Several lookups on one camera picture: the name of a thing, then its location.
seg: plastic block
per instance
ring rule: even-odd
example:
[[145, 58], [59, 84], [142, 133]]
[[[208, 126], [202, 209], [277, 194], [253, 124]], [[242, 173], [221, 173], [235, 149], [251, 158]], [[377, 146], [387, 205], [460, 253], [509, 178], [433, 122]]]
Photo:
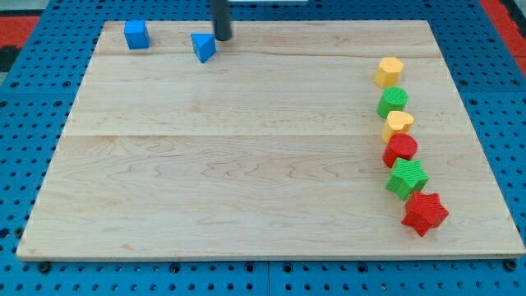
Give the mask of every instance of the plastic block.
[[422, 170], [420, 160], [397, 158], [385, 189], [395, 192], [402, 201], [405, 201], [411, 193], [421, 191], [427, 180], [429, 177]]
[[146, 21], [127, 21], [124, 24], [124, 37], [126, 37], [130, 49], [147, 49], [150, 47]]
[[192, 33], [191, 43], [194, 47], [194, 53], [200, 62], [206, 62], [214, 55], [215, 50], [215, 38], [213, 34], [208, 33]]
[[392, 136], [396, 134], [407, 134], [413, 126], [414, 118], [409, 113], [402, 111], [391, 111], [387, 115], [384, 127], [381, 130], [381, 138], [389, 143]]
[[413, 227], [420, 236], [438, 227], [450, 214], [441, 204], [438, 193], [413, 192], [405, 204], [406, 214], [402, 224]]
[[390, 138], [382, 159], [385, 165], [392, 168], [397, 158], [411, 160], [417, 153], [417, 150], [417, 141], [412, 136], [406, 134], [394, 135]]
[[376, 71], [375, 83], [381, 87], [396, 86], [404, 64], [397, 58], [382, 58]]
[[387, 118], [387, 115], [391, 111], [404, 111], [406, 103], [408, 103], [409, 96], [404, 89], [392, 86], [384, 90], [381, 95], [380, 103], [376, 108], [376, 112], [383, 119]]

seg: blue block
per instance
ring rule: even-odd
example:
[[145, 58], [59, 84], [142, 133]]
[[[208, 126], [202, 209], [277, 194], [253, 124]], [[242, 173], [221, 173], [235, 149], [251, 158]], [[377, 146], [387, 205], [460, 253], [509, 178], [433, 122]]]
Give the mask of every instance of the blue block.
[[194, 53], [200, 62], [206, 62], [215, 53], [215, 38], [213, 34], [193, 33], [190, 34]]
[[146, 21], [127, 21], [124, 24], [124, 37], [126, 37], [130, 49], [147, 49], [150, 47]]

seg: wood grain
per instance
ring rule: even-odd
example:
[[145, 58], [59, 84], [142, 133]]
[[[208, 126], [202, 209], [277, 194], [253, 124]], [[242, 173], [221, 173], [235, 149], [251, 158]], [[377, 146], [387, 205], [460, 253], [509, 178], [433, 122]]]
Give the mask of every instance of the wood grain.
[[[97, 44], [17, 254], [28, 261], [518, 257], [524, 245], [425, 21], [122, 22]], [[379, 58], [405, 64], [417, 159], [450, 217], [420, 238], [384, 189]]]

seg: blue mat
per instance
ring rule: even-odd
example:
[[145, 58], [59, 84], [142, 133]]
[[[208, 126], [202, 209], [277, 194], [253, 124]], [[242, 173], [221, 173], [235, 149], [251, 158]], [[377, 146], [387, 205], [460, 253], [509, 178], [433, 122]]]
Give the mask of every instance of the blue mat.
[[[526, 261], [24, 263], [14, 252], [104, 21], [207, 20], [206, 0], [52, 0], [0, 87], [0, 295], [526, 294]], [[476, 1], [311, 0], [234, 20], [428, 20], [526, 234], [526, 80]]]

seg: wooden surface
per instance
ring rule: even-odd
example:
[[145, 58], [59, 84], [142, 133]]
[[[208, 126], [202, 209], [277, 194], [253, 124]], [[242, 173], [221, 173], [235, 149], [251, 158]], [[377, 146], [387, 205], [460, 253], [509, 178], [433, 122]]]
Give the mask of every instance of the wooden surface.
[[[518, 257], [524, 245], [425, 21], [238, 22], [200, 64], [191, 32], [99, 38], [18, 247], [27, 261]], [[382, 57], [415, 117], [425, 193], [450, 217], [420, 238], [384, 189]]]

